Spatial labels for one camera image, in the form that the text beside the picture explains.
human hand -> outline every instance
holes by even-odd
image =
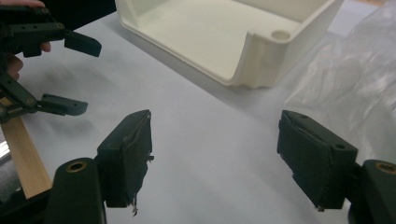
[[[27,7],[44,7],[44,3],[37,0],[0,0],[2,6],[27,6]],[[41,50],[50,52],[50,43],[42,43]],[[7,55],[7,72],[15,79],[20,77],[19,71],[23,67],[23,62],[15,55]]]

wooden stick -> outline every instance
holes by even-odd
[[[26,199],[50,189],[50,177],[20,118],[1,125]]]

white table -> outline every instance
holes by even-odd
[[[351,4],[331,32],[345,35],[373,10]],[[88,111],[23,120],[54,176],[67,161],[93,158],[128,114],[152,112],[155,161],[138,194],[138,215],[107,208],[108,223],[347,223],[347,208],[317,212],[276,153],[283,103],[315,49],[274,88],[250,90],[205,77],[123,29],[117,14],[78,32],[102,43],[100,58],[55,42],[51,53],[24,60],[20,83],[37,98],[51,93],[86,101]]]

white plastic tray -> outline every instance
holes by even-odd
[[[223,85],[273,86],[342,0],[116,0],[122,25]]]

screw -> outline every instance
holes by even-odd
[[[32,105],[32,104],[35,103],[35,99],[33,99],[33,98],[27,98],[26,103],[27,103],[28,105]]]

